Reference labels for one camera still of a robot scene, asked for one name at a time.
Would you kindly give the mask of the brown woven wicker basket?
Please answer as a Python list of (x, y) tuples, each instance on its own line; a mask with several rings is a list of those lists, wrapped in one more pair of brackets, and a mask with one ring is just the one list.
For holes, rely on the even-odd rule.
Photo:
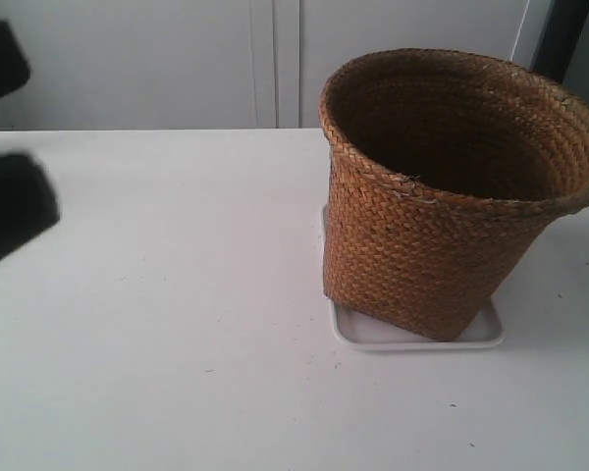
[(366, 54), (329, 77), (319, 117), (324, 292), (425, 338), (456, 340), (534, 240), (589, 207), (589, 106), (512, 62)]

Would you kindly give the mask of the white cabinet doors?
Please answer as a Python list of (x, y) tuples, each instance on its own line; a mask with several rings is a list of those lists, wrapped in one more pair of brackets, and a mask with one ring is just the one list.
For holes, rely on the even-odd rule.
[(0, 1), (32, 74), (0, 130), (299, 128), (327, 77), (379, 50), (526, 66), (546, 1)]

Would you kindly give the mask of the white rectangular plastic tray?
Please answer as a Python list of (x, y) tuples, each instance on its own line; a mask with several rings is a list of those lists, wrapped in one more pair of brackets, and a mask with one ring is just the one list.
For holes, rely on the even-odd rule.
[(453, 341), (431, 340), (330, 301), (335, 337), (349, 348), (372, 353), (484, 350), (500, 345), (505, 330), (491, 300)]

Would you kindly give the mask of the dark vertical post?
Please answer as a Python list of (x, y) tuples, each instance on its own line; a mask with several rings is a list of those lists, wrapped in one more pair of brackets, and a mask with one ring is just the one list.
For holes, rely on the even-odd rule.
[(589, 0), (551, 2), (530, 70), (562, 83), (589, 15)]

